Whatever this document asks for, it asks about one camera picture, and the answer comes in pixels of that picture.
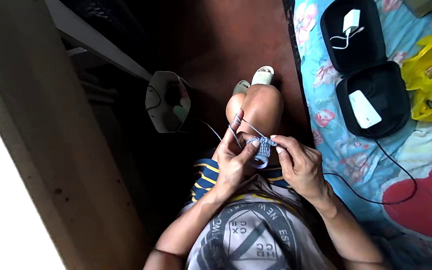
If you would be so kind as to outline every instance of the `sandal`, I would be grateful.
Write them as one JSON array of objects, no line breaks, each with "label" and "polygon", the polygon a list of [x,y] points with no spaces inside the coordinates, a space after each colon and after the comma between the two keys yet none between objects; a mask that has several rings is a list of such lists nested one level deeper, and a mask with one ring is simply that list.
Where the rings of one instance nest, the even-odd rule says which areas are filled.
[{"label": "sandal", "polygon": [[239,93],[245,93],[246,94],[246,90],[248,90],[248,88],[251,86],[251,84],[249,84],[248,81],[242,80],[239,83],[237,83],[237,85],[234,87],[233,90],[233,96]]},{"label": "sandal", "polygon": [[262,84],[270,85],[273,81],[275,70],[271,66],[260,67],[252,78],[251,85]]}]

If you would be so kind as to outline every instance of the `open case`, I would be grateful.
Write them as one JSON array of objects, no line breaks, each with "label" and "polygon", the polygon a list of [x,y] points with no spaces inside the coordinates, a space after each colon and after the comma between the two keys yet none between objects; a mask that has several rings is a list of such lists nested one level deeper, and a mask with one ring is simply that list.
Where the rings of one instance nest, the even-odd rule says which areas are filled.
[{"label": "open case", "polygon": [[[346,40],[344,16],[359,9],[359,27],[364,29]],[[336,95],[347,129],[356,136],[384,138],[399,131],[410,116],[410,100],[399,65],[388,61],[378,9],[373,0],[336,0],[321,16],[321,32],[335,70],[343,76]],[[360,90],[381,116],[381,122],[363,129],[352,110],[349,95]]]}]

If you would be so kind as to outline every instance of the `white wall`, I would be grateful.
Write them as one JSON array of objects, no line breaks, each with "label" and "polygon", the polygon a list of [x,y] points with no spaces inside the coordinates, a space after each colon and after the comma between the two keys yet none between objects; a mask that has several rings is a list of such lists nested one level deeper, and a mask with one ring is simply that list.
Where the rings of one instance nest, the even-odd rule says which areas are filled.
[{"label": "white wall", "polygon": [[0,137],[0,270],[65,269]]}]

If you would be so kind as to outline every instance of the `power adapter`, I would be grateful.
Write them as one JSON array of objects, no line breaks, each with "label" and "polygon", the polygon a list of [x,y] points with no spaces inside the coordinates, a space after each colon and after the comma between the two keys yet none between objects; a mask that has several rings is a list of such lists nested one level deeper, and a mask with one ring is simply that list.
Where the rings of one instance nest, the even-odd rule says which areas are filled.
[{"label": "power adapter", "polygon": [[343,33],[347,34],[349,30],[349,34],[351,34],[354,30],[356,30],[360,26],[360,13],[359,9],[352,9],[346,16],[344,16],[343,22]]},{"label": "power adapter", "polygon": [[333,49],[340,49],[340,50],[346,49],[350,44],[350,38],[352,38],[355,34],[361,32],[364,29],[364,27],[361,27],[358,29],[358,27],[360,26],[360,13],[361,13],[361,10],[352,9],[350,12],[348,12],[344,16],[343,33],[346,35],[346,37],[333,36],[329,40],[333,40],[333,39],[346,40],[346,46],[345,47],[333,46]]}]

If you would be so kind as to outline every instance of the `striped shorts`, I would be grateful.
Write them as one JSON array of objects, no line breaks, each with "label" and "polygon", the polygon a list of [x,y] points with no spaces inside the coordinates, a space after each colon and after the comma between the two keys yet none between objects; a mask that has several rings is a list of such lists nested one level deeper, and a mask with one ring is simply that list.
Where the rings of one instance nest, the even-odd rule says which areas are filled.
[{"label": "striped shorts", "polygon": [[[268,165],[264,169],[257,169],[256,173],[266,178],[270,184],[287,188],[290,184],[283,178],[283,172],[279,165]],[[194,163],[196,181],[191,189],[191,202],[196,202],[216,184],[219,175],[218,163],[210,158],[199,159]]]}]

